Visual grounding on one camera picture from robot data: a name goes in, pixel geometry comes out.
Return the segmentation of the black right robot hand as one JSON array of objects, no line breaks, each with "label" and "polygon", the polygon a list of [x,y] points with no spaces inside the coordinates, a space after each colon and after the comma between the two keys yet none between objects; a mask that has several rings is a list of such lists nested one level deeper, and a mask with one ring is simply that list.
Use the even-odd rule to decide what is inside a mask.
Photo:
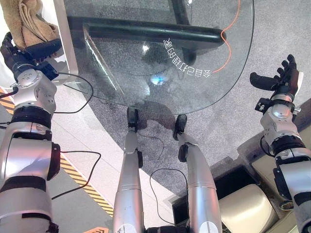
[{"label": "black right robot hand", "polygon": [[255,88],[274,91],[274,95],[288,94],[294,99],[298,92],[299,77],[294,56],[289,54],[287,60],[283,60],[281,64],[283,68],[279,67],[277,69],[279,76],[275,75],[273,78],[270,78],[252,72],[250,74],[250,83]]}]

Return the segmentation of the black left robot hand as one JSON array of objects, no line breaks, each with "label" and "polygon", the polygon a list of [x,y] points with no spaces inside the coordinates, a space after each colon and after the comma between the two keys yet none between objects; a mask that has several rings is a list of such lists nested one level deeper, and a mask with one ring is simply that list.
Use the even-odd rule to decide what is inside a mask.
[{"label": "black left robot hand", "polygon": [[57,38],[52,41],[38,43],[26,47],[24,50],[17,48],[12,44],[13,37],[8,32],[0,48],[4,57],[6,66],[13,72],[23,72],[30,68],[35,70],[53,70],[52,66],[44,59],[50,57],[61,49],[61,39]]}]

